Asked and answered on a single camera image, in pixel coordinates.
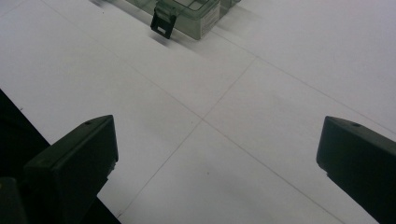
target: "plastic container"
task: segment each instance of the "plastic container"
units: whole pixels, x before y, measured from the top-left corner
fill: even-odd
[[[153,15],[151,29],[170,38],[175,27],[201,39],[240,0],[127,0]]]

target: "black object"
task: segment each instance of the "black object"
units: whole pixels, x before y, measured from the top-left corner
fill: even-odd
[[[89,120],[25,167],[48,223],[79,223],[118,160],[112,116]]]
[[[28,187],[26,176],[23,171],[23,165],[25,165],[25,163],[32,160],[40,152],[43,152],[46,149],[48,150],[49,148],[55,149],[55,145],[50,147],[50,144],[42,137],[42,135],[35,129],[35,127],[29,122],[29,120],[22,114],[21,110],[22,108],[21,109],[17,108],[7,98],[7,96],[0,90],[0,176],[2,176],[2,178],[0,179],[0,190],[1,190],[1,186],[7,186],[7,188],[5,189],[7,190],[6,194],[0,192],[0,214],[1,214],[0,223],[17,224],[17,223],[23,223],[23,221],[27,219],[28,223],[30,224],[35,224],[35,223],[55,224],[56,222],[52,220],[56,219],[56,215],[50,212],[46,212],[48,210],[45,209],[46,205],[43,204],[43,201],[46,200],[45,198],[53,197],[52,199],[58,200],[58,205],[64,204],[65,202],[72,202],[72,200],[67,199],[66,201],[59,201],[63,197],[58,197],[59,195],[51,195],[51,194],[44,195],[43,196],[44,198],[40,197],[39,194],[37,193],[40,192],[40,190],[41,192],[43,191],[41,189],[42,186],[40,186],[40,183],[37,182],[33,183],[32,189]],[[118,158],[117,146],[115,145],[116,136],[114,133],[113,118],[111,116],[108,116],[108,117],[100,118],[100,120],[102,121],[101,125],[92,126],[98,124],[97,122],[91,123],[89,125],[84,124],[90,126],[90,130],[92,130],[92,132],[91,133],[86,132],[87,134],[85,135],[86,138],[85,140],[81,139],[82,141],[80,142],[80,144],[69,145],[71,151],[65,154],[66,158],[60,157],[61,161],[67,161],[67,162],[61,163],[62,165],[64,165],[63,167],[56,166],[56,169],[60,168],[60,170],[63,171],[70,171],[70,170],[75,171],[75,168],[79,167],[79,165],[78,164],[72,165],[70,162],[79,161],[80,159],[83,159],[83,154],[84,154],[83,151],[91,150],[93,149],[93,147],[96,146],[103,149],[105,145],[108,146],[111,145],[112,147],[108,149],[111,149],[113,151],[114,149],[116,150],[115,151],[116,154],[112,154],[113,160]],[[83,132],[78,131],[78,136],[83,137],[82,133]],[[64,139],[61,139],[59,142],[60,143],[56,144],[57,146],[59,146],[59,144],[66,144]],[[107,176],[108,172],[113,168],[112,162],[110,162],[111,164],[109,166],[106,166],[107,159],[101,161],[101,163],[104,166],[100,167],[100,169],[98,170],[95,170],[97,174],[103,174],[104,176]],[[84,171],[88,171],[88,169],[86,169],[86,167],[83,167],[82,170],[81,169],[79,170],[79,172],[84,172]],[[99,188],[98,186],[100,182],[101,183],[106,182],[106,179],[100,177],[99,175],[93,175],[93,177],[91,177],[92,174],[86,175],[84,178],[89,178],[89,180],[84,180],[83,182],[75,181],[79,174],[75,173],[75,175],[72,175],[72,173],[68,173],[67,175],[68,175],[67,178],[70,178],[69,180],[72,181],[71,184],[76,185],[76,187],[74,189],[70,188],[71,184],[66,183],[65,185],[61,186],[58,193],[67,192],[68,190],[69,190],[68,192],[72,192],[74,190],[75,192],[73,193],[78,194],[77,190],[80,189],[88,190],[89,188],[93,190],[97,190],[97,188]],[[62,181],[67,181],[67,179],[63,177],[61,179]],[[96,180],[97,182],[95,182],[96,184],[94,184],[94,186],[84,187],[84,183],[90,181],[96,181]],[[83,217],[80,223],[120,224],[120,222],[100,202],[100,200],[96,197],[96,194],[94,194],[93,196],[93,193],[88,193],[87,195],[82,196],[80,199],[84,200],[82,206],[84,207],[83,209],[86,212],[85,216]],[[13,208],[15,209],[17,209],[17,207],[19,207],[19,205],[21,205],[22,203],[22,207],[23,207],[22,210],[24,210],[24,212],[22,210],[20,211],[15,210],[15,212],[7,212],[7,209],[10,209],[10,206],[12,205],[8,200],[12,200],[12,204],[15,205],[13,206]],[[88,208],[88,211],[86,210],[87,209],[86,206],[88,206],[87,202],[91,202],[92,204]],[[67,210],[67,213],[62,213],[62,215],[63,214],[67,214],[68,216],[71,217],[78,216],[78,213],[73,213],[73,210]]]
[[[14,178],[0,178],[0,199],[0,223],[27,224],[17,181]]]
[[[326,117],[317,162],[379,223],[396,223],[395,142],[358,123]]]
[[[160,18],[158,16],[158,14],[164,14],[161,13],[161,11],[159,12],[157,8],[154,9],[154,16],[152,18],[151,21],[151,30],[155,31],[156,33],[162,35],[163,37],[169,39],[171,37],[173,28],[175,27],[175,23],[176,23],[176,18],[177,16],[175,15],[171,15],[170,17],[168,17],[169,21],[163,20],[162,18]]]

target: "floor tile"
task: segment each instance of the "floor tile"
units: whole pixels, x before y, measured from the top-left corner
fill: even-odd
[[[255,58],[212,33],[195,41],[174,31],[167,40],[150,30],[149,14],[123,1],[45,1],[201,117]]]
[[[247,70],[205,120],[345,223],[374,223],[316,163],[325,116],[350,119],[396,139],[263,60]]]
[[[201,123],[148,183],[122,223],[340,223]]]
[[[0,88],[51,143],[114,115],[120,161],[99,194],[114,214],[200,120],[41,1],[8,13],[0,30]]]
[[[2,0],[0,1],[0,17],[17,7],[24,0]]]
[[[213,29],[396,133],[396,2],[238,3]]]

